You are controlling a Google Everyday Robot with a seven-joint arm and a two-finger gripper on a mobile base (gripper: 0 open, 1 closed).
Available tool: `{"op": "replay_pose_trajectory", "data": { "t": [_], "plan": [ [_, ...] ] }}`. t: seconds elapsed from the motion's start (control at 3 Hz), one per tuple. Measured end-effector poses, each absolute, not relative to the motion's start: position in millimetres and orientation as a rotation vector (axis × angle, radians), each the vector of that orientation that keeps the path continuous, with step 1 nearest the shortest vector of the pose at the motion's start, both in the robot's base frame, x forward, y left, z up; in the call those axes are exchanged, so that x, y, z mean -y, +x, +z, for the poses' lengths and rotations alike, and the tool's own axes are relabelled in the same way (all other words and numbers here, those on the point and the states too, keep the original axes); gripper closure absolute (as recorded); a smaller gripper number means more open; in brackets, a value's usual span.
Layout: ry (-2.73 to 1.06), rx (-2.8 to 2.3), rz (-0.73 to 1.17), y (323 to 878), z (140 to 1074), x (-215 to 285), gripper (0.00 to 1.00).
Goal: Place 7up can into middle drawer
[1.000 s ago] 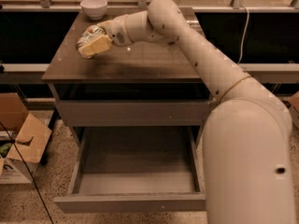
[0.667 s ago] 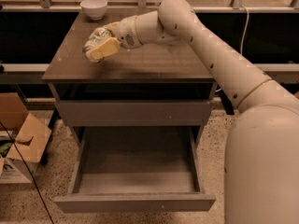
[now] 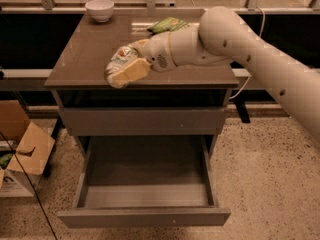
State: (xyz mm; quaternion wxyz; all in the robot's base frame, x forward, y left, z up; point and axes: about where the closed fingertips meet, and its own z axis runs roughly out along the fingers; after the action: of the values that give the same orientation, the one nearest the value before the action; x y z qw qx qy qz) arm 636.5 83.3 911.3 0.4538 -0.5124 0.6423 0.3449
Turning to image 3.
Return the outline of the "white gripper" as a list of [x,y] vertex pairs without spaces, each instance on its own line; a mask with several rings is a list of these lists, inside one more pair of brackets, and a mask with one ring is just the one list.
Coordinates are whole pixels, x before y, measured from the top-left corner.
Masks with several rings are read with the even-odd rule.
[[[130,43],[139,55],[143,55],[158,72],[175,70],[179,66],[219,66],[227,65],[227,56],[210,53],[204,47],[196,26],[189,26],[173,32],[163,32],[148,39]],[[151,64],[138,58],[120,68],[112,69],[110,85],[125,87],[129,83],[146,77]]]

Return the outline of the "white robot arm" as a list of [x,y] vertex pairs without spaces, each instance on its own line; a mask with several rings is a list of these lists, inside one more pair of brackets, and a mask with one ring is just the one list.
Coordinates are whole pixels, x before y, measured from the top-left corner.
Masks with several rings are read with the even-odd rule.
[[242,65],[316,140],[320,74],[265,42],[233,10],[208,9],[197,26],[165,31],[120,47],[105,69],[114,88],[179,66]]

